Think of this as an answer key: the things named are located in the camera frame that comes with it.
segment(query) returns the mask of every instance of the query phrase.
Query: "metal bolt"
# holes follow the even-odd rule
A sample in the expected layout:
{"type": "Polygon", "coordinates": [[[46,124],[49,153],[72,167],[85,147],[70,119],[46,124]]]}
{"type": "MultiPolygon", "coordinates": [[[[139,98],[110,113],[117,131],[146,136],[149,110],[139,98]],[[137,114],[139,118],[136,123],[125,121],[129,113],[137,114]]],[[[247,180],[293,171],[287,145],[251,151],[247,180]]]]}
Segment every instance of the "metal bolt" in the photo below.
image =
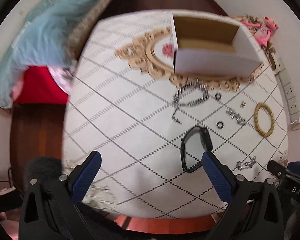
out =
{"type": "Polygon", "coordinates": [[[267,179],[267,183],[272,185],[273,184],[273,180],[272,179],[267,179]]]}
{"type": "Polygon", "coordinates": [[[37,182],[38,182],[37,179],[31,179],[30,184],[31,184],[31,185],[34,185],[34,184],[36,184],[37,182]]]}
{"type": "Polygon", "coordinates": [[[66,175],[66,174],[62,174],[60,177],[59,177],[59,180],[60,181],[65,181],[65,180],[67,180],[68,179],[68,175],[66,175]]]}
{"type": "Polygon", "coordinates": [[[241,174],[237,175],[236,178],[238,181],[244,181],[244,179],[245,179],[245,177],[241,174]]]}

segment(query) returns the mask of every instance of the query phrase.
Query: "white box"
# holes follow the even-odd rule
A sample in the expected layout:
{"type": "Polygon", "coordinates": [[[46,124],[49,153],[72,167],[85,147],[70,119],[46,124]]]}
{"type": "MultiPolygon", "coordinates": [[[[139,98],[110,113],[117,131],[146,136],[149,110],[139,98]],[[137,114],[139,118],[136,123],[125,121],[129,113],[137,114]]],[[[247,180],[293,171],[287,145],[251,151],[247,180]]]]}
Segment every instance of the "white box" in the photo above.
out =
{"type": "Polygon", "coordinates": [[[175,73],[248,77],[260,65],[246,27],[217,19],[171,15],[175,73]]]}

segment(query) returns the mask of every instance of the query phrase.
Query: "beaded bracelet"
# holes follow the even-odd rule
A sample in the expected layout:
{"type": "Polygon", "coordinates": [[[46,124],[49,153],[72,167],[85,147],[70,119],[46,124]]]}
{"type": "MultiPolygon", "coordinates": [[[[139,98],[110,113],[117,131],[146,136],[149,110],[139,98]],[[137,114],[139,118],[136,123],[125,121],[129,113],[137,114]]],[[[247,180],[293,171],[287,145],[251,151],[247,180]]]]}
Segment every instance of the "beaded bracelet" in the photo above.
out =
{"type": "Polygon", "coordinates": [[[257,132],[262,136],[262,137],[269,137],[272,133],[273,133],[273,130],[274,130],[274,115],[272,113],[272,110],[270,109],[270,107],[265,104],[265,103],[258,103],[255,110],[254,110],[254,114],[253,114],[253,117],[254,117],[254,126],[256,127],[256,130],[257,132]],[[271,127],[269,129],[268,132],[264,132],[260,127],[259,127],[259,120],[258,120],[258,112],[259,112],[259,109],[263,107],[264,109],[266,109],[266,111],[268,112],[268,114],[270,115],[270,118],[271,118],[271,127]]]}

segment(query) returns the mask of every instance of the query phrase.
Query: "blue blanket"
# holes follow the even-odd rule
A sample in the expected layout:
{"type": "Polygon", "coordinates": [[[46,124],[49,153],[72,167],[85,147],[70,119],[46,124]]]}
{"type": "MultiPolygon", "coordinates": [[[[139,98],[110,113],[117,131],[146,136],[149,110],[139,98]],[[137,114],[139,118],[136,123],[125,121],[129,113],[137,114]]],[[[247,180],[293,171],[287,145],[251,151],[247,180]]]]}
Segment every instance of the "blue blanket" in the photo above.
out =
{"type": "Polygon", "coordinates": [[[11,90],[28,65],[73,67],[66,41],[73,28],[98,2],[42,0],[28,13],[24,27],[0,62],[0,107],[12,107],[11,90]]]}

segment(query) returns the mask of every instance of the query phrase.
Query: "table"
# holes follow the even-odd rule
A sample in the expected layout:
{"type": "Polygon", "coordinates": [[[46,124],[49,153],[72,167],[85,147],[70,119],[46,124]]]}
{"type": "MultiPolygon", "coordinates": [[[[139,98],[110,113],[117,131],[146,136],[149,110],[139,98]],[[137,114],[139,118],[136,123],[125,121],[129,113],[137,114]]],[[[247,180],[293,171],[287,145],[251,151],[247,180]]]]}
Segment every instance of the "table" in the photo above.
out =
{"type": "MultiPolygon", "coordinates": [[[[97,150],[102,166],[85,199],[88,205],[113,213],[144,218],[190,218],[225,209],[202,168],[184,173],[180,143],[196,124],[208,127],[213,153],[234,174],[264,181],[273,176],[269,160],[278,161],[288,147],[282,96],[264,52],[255,43],[263,64],[246,80],[209,81],[210,98],[195,107],[182,107],[171,119],[176,86],[186,83],[172,70],[170,10],[124,14],[98,22],[82,53],[67,104],[63,138],[64,172],[81,164],[97,150]],[[214,99],[220,92],[221,100],[214,99]],[[273,134],[261,137],[254,128],[258,102],[266,102],[276,122],[273,134]],[[241,126],[226,113],[228,108],[248,120],[241,126]],[[219,129],[218,121],[224,122],[219,129]],[[237,161],[257,163],[239,171],[237,161]]],[[[214,14],[173,11],[200,17],[214,14]]],[[[182,100],[200,96],[195,90],[182,100]]],[[[259,124],[267,130],[270,118],[259,111],[259,124]]],[[[188,167],[201,157],[196,135],[186,144],[188,167]]]]}

